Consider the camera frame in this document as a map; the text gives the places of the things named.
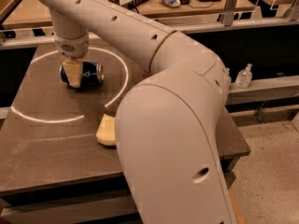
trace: soda can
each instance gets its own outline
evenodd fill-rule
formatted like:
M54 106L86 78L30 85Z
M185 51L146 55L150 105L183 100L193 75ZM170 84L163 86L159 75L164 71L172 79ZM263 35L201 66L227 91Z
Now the soda can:
M81 86L100 85L104 80L103 65L99 62L82 62ZM64 67L60 67L60 76L63 82L69 84Z

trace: bottle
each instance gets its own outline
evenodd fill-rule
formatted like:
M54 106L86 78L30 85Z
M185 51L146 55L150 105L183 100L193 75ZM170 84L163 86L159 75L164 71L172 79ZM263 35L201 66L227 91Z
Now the bottle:
M240 88L246 88L249 86L251 79L252 79L252 73L251 73L251 67L252 64L248 63L247 67L243 70L241 70L236 77L235 85Z

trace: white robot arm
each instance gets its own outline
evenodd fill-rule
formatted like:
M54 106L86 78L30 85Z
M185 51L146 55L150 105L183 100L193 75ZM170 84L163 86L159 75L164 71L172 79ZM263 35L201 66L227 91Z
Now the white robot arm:
M215 141L230 84L219 57L107 0L39 1L50 8L58 50L69 57L70 85L80 85L76 59L88 49L87 29L156 74L123 98L115 127L143 223L235 224Z

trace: beige floor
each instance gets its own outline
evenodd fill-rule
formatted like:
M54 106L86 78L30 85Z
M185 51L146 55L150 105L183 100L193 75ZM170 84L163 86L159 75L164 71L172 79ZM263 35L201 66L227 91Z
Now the beige floor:
M251 153L234 168L232 190L246 224L298 224L299 132L279 119L239 129Z

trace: floor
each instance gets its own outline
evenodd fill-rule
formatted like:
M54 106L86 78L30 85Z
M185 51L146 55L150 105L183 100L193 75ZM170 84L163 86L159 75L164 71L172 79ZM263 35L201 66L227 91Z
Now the floor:
M299 223L299 132L282 115L296 108L271 108L262 124L252 122L252 112L232 114L251 148L234 168L232 185L246 224Z

